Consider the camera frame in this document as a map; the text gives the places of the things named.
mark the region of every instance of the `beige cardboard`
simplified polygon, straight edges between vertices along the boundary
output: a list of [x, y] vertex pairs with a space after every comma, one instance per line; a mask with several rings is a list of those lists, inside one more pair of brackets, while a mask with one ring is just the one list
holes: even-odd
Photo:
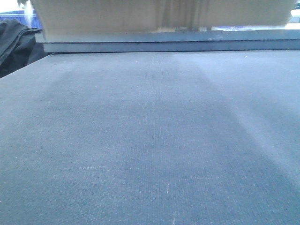
[[45, 37], [156, 32], [203, 26], [279, 25], [294, 0], [32, 0]]

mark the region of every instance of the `gray fabric surface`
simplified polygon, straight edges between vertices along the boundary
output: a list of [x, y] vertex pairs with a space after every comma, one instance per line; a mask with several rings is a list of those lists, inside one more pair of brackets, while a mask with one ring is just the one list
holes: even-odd
[[65, 54], [1, 78], [0, 223], [300, 224], [299, 59]]

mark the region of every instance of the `blue object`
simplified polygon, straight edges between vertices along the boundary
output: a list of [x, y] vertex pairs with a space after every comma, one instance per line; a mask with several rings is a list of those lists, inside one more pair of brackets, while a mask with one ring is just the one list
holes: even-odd
[[33, 10], [33, 14], [31, 17], [31, 24], [26, 20], [26, 15], [24, 10], [16, 10], [16, 11], [10, 11], [10, 12], [3, 12], [0, 13], [0, 20], [13, 20], [16, 19], [22, 24], [25, 24], [26, 26], [33, 27], [33, 28], [42, 28], [42, 24], [38, 18], [38, 15], [35, 13], [35, 10]]

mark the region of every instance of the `black fabric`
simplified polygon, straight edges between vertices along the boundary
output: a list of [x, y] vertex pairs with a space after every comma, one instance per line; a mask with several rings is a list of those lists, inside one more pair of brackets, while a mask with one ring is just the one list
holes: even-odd
[[34, 35], [40, 31], [17, 20], [0, 21], [0, 78], [46, 56], [36, 47]]

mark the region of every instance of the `black bag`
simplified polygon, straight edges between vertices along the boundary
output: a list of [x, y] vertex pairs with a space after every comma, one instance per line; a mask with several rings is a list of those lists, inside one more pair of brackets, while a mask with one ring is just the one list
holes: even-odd
[[37, 28], [29, 28], [16, 19], [0, 20], [0, 78], [46, 56], [36, 43]]

